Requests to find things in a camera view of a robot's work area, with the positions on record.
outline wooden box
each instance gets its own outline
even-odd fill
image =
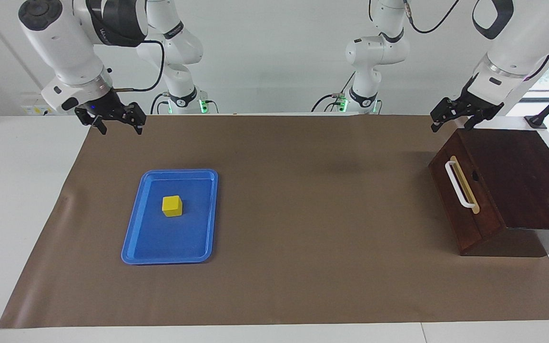
[[[457,130],[429,169],[460,254],[549,254],[549,148],[537,132]]]

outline blue tray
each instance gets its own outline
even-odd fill
[[[215,170],[152,170],[141,183],[122,260],[128,264],[201,263],[211,256],[218,175]],[[179,195],[181,217],[162,213],[162,198]]]

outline brown table covering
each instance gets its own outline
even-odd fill
[[[0,328],[549,319],[549,258],[458,256],[427,169],[454,128],[429,124],[149,117],[142,136],[91,130]],[[124,264],[141,176],[197,168],[220,174],[211,258]]]

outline yellow block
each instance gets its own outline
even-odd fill
[[[183,203],[179,195],[162,198],[162,212],[166,217],[179,217],[183,213]]]

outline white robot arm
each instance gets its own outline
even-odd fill
[[[141,134],[146,116],[125,106],[94,44],[135,47],[147,33],[145,0],[26,0],[18,11],[22,30],[56,77],[42,90],[56,111],[74,109],[82,124],[105,134],[103,120],[130,124]]]
[[[163,79],[168,88],[168,103],[174,113],[205,113],[207,93],[194,85],[192,74],[185,65],[203,58],[203,45],[185,28],[177,15],[173,0],[148,0],[147,15],[150,26],[148,39],[161,41],[165,46]],[[137,53],[160,68],[161,53],[151,45],[140,45]]]
[[[431,112],[434,132],[449,120],[468,116],[467,129],[495,117],[510,92],[537,74],[549,58],[549,0],[491,0],[497,18],[477,30],[493,45],[456,100],[444,98]]]
[[[379,35],[361,37],[346,46],[346,60],[355,67],[355,81],[345,93],[347,111],[373,111],[381,84],[381,74],[375,68],[405,61],[410,53],[410,45],[404,39],[403,0],[375,1],[370,17],[380,30]]]

